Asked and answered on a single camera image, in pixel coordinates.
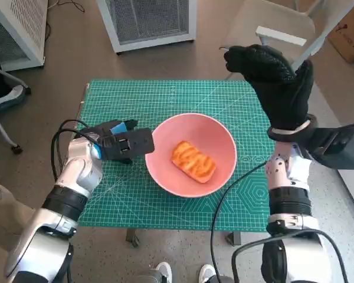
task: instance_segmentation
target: pink bowl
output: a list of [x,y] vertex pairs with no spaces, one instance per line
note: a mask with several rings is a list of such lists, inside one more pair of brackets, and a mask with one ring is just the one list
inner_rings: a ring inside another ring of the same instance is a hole
[[[160,187],[174,195],[186,198],[209,195],[220,189],[235,170],[235,141],[229,131],[211,117],[197,113],[173,116],[161,123],[152,136],[155,151],[146,155],[148,172]],[[192,143],[215,161],[217,168],[207,183],[198,183],[172,163],[172,150],[182,140]]]

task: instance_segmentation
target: black cable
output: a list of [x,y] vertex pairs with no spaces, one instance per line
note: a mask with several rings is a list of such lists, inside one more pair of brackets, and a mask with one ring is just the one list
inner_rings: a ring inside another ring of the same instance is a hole
[[73,0],[70,0],[69,2],[58,3],[57,5],[58,5],[58,6],[62,6],[62,5],[65,5],[65,4],[73,4],[78,10],[80,10],[80,11],[83,12],[83,13],[85,13],[85,9],[84,9],[84,7],[82,6],[82,4],[76,3],[76,2],[73,1]]
[[46,35],[45,35],[45,42],[48,40],[48,38],[51,35],[51,26],[48,22],[46,22]]
[[72,276],[71,276],[71,268],[70,266],[67,267],[67,282],[72,283]]
[[59,135],[61,133],[64,133],[66,131],[70,131],[72,133],[76,133],[79,134],[83,137],[85,137],[88,141],[90,141],[91,143],[94,143],[96,146],[100,146],[98,144],[98,142],[96,142],[94,139],[92,139],[90,136],[88,136],[87,134],[79,131],[79,130],[75,130],[75,129],[69,129],[69,128],[64,128],[61,130],[58,130],[55,135],[53,136],[53,139],[51,140],[51,168],[53,169],[53,175],[54,175],[54,180],[56,181],[58,179],[58,173],[57,173],[57,169],[55,167],[55,156],[54,156],[54,149],[55,149],[55,141],[58,139]]
[[[88,124],[84,123],[83,121],[81,120],[78,120],[78,119],[67,119],[67,120],[64,120],[60,126],[59,126],[59,130],[61,130],[63,128],[63,126],[65,124],[67,124],[68,122],[78,122],[80,124],[82,124],[84,127],[86,128],[89,128]],[[59,147],[59,137],[57,138],[57,157],[58,157],[58,162],[59,162],[59,169],[60,171],[62,171],[63,169],[63,162],[61,160],[61,155],[60,155],[60,147]]]
[[248,177],[250,174],[252,174],[254,171],[258,170],[259,168],[263,167],[266,164],[265,162],[262,162],[261,164],[257,165],[255,168],[249,170],[247,173],[245,173],[244,175],[242,175],[240,178],[238,178],[236,181],[234,181],[232,184],[230,184],[230,186],[225,190],[219,205],[217,207],[217,210],[215,211],[215,215],[214,215],[214,220],[212,220],[212,226],[211,226],[211,237],[210,237],[210,249],[211,249],[211,258],[212,258],[212,264],[214,266],[215,272],[217,273],[217,278],[218,278],[218,283],[222,283],[220,280],[220,275],[219,275],[219,269],[218,269],[218,265],[217,262],[215,260],[215,255],[214,255],[214,231],[215,231],[215,223],[217,221],[217,217],[219,215],[219,211],[222,207],[223,201],[225,199],[225,197],[227,196],[228,192],[241,180],[243,180],[244,178]]
[[341,267],[343,282],[344,283],[349,283],[348,276],[346,275],[345,264],[343,263],[343,259],[342,259],[340,250],[337,247],[336,243],[334,242],[334,240],[327,233],[325,233],[323,231],[320,231],[320,230],[316,230],[316,229],[303,229],[303,230],[292,232],[292,233],[289,233],[289,234],[286,234],[286,235],[270,237],[270,238],[267,238],[267,239],[254,241],[252,243],[247,243],[246,245],[243,245],[243,246],[239,247],[232,254],[232,272],[234,274],[235,283],[240,283],[240,279],[238,277],[237,268],[236,268],[236,257],[238,256],[239,253],[244,252],[245,250],[250,249],[250,248],[252,248],[254,246],[258,246],[258,245],[262,245],[262,244],[270,243],[270,242],[274,242],[274,241],[280,241],[280,240],[287,239],[287,238],[292,238],[292,237],[295,237],[297,235],[304,234],[304,233],[315,233],[315,234],[324,236],[332,244],[332,247],[333,247],[333,249],[335,250],[335,252],[337,254],[338,261],[339,261],[339,264],[340,264],[340,267]]

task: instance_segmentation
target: table leg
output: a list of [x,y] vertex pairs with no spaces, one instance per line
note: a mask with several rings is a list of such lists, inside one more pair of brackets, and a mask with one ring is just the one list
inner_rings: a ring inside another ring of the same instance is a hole
[[126,241],[131,243],[134,248],[137,248],[140,244],[139,238],[136,236],[135,228],[128,228],[126,232]]
[[231,232],[225,237],[225,240],[232,246],[241,246],[241,232]]

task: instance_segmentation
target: shoe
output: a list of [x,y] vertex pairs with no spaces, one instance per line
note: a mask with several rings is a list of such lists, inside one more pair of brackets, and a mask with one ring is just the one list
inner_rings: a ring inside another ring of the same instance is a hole
[[217,273],[215,272],[215,269],[212,265],[205,264],[202,266],[201,271],[199,272],[198,282],[205,283],[216,274]]
[[16,85],[10,93],[0,97],[0,111],[14,106],[24,100],[25,88],[22,85]]
[[156,269],[161,272],[161,274],[166,277],[166,282],[167,283],[172,283],[172,268],[169,265],[169,263],[163,261],[160,262]]

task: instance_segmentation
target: green cutting mat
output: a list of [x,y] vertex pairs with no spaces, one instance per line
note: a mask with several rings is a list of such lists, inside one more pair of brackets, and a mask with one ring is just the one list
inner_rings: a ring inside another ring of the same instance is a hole
[[[155,129],[168,117],[187,112],[209,115],[231,132],[238,164],[231,180],[204,198],[180,198],[161,189],[148,174],[144,157],[130,165],[104,162],[102,183],[80,218],[82,226],[209,230],[224,189],[266,160],[274,143],[257,96],[245,81],[93,80],[81,119],[90,125],[137,119]],[[227,196],[217,229],[264,231],[269,214],[264,170],[243,180]]]

